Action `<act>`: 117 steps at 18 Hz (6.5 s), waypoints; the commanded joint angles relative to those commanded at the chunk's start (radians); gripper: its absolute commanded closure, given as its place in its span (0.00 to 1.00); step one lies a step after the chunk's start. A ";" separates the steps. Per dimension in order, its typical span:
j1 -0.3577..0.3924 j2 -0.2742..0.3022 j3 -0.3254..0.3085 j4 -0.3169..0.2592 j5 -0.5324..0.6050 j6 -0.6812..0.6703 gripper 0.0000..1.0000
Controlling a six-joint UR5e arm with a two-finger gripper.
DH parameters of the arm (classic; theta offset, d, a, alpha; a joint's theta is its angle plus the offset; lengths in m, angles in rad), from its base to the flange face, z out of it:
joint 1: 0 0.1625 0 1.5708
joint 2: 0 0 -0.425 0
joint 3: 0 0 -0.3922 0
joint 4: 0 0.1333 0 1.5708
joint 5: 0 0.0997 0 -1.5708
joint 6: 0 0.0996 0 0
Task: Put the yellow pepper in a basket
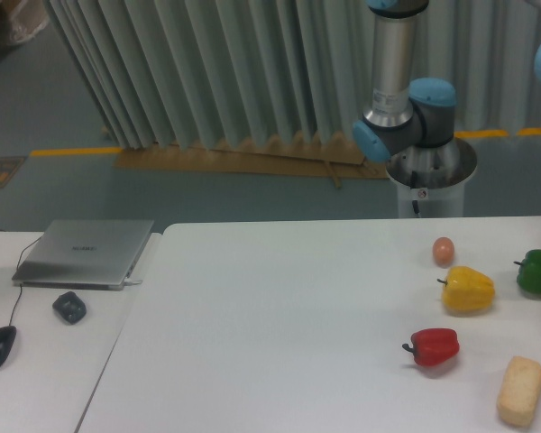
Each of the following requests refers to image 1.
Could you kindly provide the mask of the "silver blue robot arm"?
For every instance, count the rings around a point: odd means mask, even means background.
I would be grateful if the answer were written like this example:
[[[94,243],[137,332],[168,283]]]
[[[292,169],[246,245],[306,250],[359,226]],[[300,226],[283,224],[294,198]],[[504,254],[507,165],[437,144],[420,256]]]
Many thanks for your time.
[[[369,1],[375,15],[371,105],[353,124],[364,156],[388,161],[411,146],[441,147],[454,137],[454,86],[410,78],[417,17],[427,1]]]

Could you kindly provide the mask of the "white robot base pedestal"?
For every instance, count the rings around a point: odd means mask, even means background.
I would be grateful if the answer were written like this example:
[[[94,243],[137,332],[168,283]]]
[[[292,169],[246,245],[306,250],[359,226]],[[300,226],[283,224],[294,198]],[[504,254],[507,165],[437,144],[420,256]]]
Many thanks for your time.
[[[454,138],[436,148],[411,146],[386,164],[396,186],[398,217],[462,217],[465,184],[478,165],[466,141]]]

